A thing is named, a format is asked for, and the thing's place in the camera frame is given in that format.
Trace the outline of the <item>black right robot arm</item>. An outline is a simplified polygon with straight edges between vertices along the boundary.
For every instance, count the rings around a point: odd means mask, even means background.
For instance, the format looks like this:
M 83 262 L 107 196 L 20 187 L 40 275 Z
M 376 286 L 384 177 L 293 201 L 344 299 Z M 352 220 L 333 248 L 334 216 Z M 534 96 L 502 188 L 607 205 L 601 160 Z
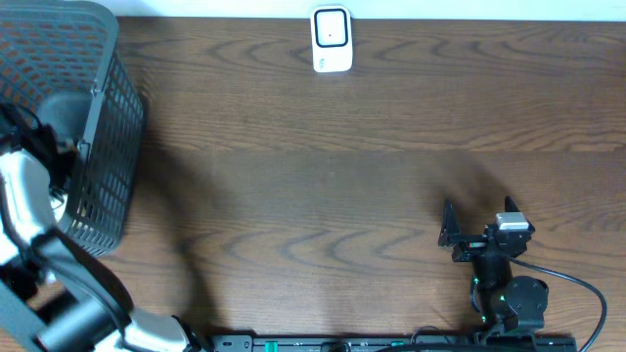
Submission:
M 481 344 L 497 337 L 529 336 L 545 325 L 547 284 L 529 276 L 515 277 L 511 268 L 534 232 L 510 197 L 505 198 L 505 210 L 479 235 L 463 233 L 452 202 L 444 202 L 438 245 L 453 249 L 453 261 L 472 265 L 470 302 L 483 319 L 484 326 L 475 333 Z

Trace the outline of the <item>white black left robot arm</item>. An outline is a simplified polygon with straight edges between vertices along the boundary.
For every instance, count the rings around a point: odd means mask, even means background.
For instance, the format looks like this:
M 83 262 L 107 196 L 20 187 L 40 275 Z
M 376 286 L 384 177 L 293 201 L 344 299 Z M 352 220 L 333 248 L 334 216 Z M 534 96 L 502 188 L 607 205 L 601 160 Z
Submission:
M 175 316 L 138 309 L 119 278 L 59 227 L 50 188 L 64 160 L 50 126 L 1 106 L 4 327 L 37 351 L 210 351 Z

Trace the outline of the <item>white barcode scanner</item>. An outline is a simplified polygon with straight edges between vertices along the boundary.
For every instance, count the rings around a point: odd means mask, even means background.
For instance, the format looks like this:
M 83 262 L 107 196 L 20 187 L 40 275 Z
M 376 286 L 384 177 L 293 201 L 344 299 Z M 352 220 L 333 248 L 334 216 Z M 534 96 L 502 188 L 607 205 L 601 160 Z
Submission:
M 343 6 L 315 8 L 310 16 L 312 65 L 318 73 L 345 72 L 353 64 L 351 14 Z

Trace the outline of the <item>dark grey plastic basket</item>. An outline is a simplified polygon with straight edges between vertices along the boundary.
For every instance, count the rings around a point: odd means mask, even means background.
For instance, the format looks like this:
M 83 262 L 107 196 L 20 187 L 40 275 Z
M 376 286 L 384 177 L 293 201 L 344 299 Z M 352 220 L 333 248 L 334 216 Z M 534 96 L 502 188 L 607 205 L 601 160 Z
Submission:
M 115 15 L 94 2 L 1 4 L 1 100 L 75 142 L 57 214 L 93 256 L 121 242 L 147 121 L 117 39 Z

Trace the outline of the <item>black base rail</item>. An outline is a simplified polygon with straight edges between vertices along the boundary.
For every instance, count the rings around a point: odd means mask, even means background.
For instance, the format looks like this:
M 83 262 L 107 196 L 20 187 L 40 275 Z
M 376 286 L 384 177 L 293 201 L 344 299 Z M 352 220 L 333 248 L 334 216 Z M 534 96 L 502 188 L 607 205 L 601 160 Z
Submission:
M 570 337 L 492 337 L 485 343 L 464 337 L 421 334 L 417 337 L 367 336 L 250 336 L 214 335 L 208 339 L 215 352 L 376 352 L 376 351 L 556 351 L 577 350 Z

